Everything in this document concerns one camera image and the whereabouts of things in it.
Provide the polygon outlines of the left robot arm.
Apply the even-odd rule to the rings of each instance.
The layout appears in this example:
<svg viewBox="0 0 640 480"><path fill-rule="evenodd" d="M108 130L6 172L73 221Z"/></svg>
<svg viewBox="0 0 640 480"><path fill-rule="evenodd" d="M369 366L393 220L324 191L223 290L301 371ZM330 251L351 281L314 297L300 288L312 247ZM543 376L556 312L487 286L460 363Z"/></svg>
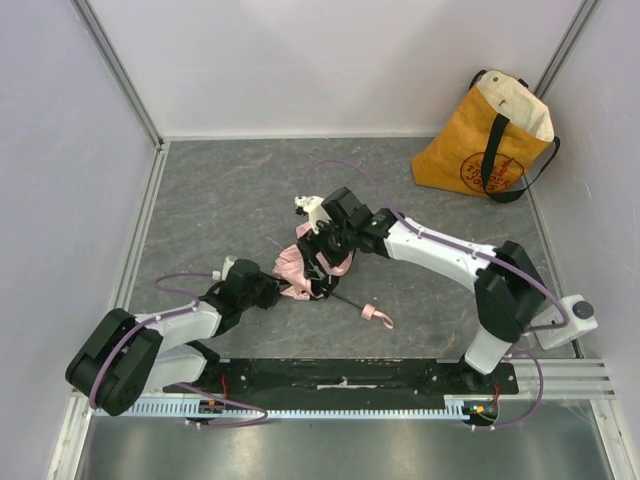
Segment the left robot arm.
<svg viewBox="0 0 640 480"><path fill-rule="evenodd" d="M204 277L213 284L197 295L162 285L181 277L179 273L159 278L157 288L186 295L189 303L139 315L114 308L74 355L65 380L88 398L92 408L119 416L143 394L198 380L208 364L219 361L203 340L235 327L248 309L269 309L281 298L282 281L246 259L228 257L220 271L182 276Z"/></svg>

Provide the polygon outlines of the pink folding umbrella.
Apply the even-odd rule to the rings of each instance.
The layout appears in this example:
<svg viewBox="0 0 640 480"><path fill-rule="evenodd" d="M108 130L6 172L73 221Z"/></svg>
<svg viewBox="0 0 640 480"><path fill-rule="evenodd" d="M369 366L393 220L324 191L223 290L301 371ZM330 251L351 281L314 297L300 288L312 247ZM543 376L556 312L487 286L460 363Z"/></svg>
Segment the pink folding umbrella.
<svg viewBox="0 0 640 480"><path fill-rule="evenodd" d="M354 253L337 267L330 267L321 253L311 262L303 255L299 243L290 245L276 258L273 273L284 284L281 294L299 301L317 301L333 297L354 306L367 321L379 320L387 329L393 329L393 320L374 305L359 305L335 292L340 279L349 271Z"/></svg>

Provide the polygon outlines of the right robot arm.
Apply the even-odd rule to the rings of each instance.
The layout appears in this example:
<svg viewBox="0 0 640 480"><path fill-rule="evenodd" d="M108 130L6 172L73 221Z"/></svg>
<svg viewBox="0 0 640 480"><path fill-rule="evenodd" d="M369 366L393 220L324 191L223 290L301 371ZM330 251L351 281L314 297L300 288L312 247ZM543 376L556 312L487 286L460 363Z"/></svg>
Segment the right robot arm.
<svg viewBox="0 0 640 480"><path fill-rule="evenodd" d="M295 205L310 222L297 246L311 280L325 280L361 252L418 265L471 291L480 326L462 363L478 375L494 372L544 303L546 287L517 243L464 242L389 208L372 212L346 187L326 198L298 196Z"/></svg>

